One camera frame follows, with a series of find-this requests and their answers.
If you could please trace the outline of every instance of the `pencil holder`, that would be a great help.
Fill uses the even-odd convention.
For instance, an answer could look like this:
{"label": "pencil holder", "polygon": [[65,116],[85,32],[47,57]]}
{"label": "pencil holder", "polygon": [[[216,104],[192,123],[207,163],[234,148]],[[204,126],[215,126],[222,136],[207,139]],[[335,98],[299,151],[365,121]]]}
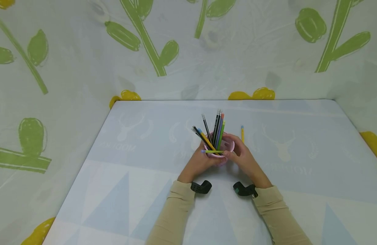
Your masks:
{"label": "pencil holder", "polygon": [[[206,144],[204,146],[205,146],[205,150],[212,150],[212,149],[208,149]],[[230,152],[233,152],[234,149],[235,149],[235,142],[233,140],[230,140],[230,139],[227,139],[227,138],[223,138],[221,140],[220,150],[228,150]],[[225,158],[224,156],[219,156],[219,155],[216,155],[216,154],[213,154],[213,153],[206,153],[206,155],[208,157],[214,157],[214,158]],[[226,162],[227,162],[227,160],[225,160],[225,162],[223,162],[223,163],[221,163],[217,166],[222,166]]]}

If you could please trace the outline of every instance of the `person's right hand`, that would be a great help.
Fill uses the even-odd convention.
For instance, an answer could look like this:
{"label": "person's right hand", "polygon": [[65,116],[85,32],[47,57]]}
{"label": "person's right hand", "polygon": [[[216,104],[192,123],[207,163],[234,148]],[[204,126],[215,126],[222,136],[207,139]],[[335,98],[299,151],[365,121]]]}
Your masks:
{"label": "person's right hand", "polygon": [[235,142],[235,149],[233,152],[225,151],[224,156],[235,162],[238,167],[251,179],[254,185],[258,188],[269,188],[273,185],[269,181],[266,174],[263,172],[257,161],[254,159],[250,150],[242,142],[242,140],[233,134],[223,134],[223,138],[228,138]]}

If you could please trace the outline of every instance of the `green pencil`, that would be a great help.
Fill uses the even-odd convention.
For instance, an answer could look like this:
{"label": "green pencil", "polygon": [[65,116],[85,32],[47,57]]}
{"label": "green pencil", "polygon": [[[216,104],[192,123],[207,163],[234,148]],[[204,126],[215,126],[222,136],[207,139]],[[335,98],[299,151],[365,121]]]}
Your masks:
{"label": "green pencil", "polygon": [[201,150],[202,153],[224,153],[223,150]]}
{"label": "green pencil", "polygon": [[224,133],[224,127],[225,127],[225,121],[223,121],[223,125],[221,126],[220,139],[218,140],[217,150],[220,150],[221,140],[223,138],[223,133]]}

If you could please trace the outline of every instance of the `beige sleeve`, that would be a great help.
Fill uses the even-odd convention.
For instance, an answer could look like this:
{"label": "beige sleeve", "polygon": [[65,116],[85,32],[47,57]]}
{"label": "beige sleeve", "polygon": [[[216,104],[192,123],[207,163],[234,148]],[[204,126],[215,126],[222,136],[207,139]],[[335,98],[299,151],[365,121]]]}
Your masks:
{"label": "beige sleeve", "polygon": [[258,197],[253,200],[269,228],[274,245],[312,245],[276,186],[256,188],[256,191]]}
{"label": "beige sleeve", "polygon": [[181,245],[187,215],[194,204],[191,183],[174,181],[162,212],[146,242],[147,245]]}

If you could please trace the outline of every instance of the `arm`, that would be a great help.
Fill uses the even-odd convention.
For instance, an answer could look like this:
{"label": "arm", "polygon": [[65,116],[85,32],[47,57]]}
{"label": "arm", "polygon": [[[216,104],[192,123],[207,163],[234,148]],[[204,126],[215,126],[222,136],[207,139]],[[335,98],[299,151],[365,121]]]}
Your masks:
{"label": "arm", "polygon": [[162,212],[147,240],[147,245],[180,245],[188,211],[193,207],[195,192],[191,183],[175,181]]}
{"label": "arm", "polygon": [[274,245],[312,245],[284,202],[276,186],[256,188],[253,198],[258,212],[262,215]]}
{"label": "arm", "polygon": [[312,245],[289,211],[281,193],[271,184],[246,145],[235,135],[224,134],[223,137],[229,137],[235,142],[235,154],[226,151],[224,156],[235,162],[256,186],[258,197],[253,200],[269,228],[274,245]]}
{"label": "arm", "polygon": [[225,158],[208,158],[201,150],[204,150],[203,142],[184,167],[178,180],[173,183],[164,207],[150,232],[147,245],[182,243],[187,216],[194,204],[195,192],[191,190],[191,182],[212,165],[226,161]]}

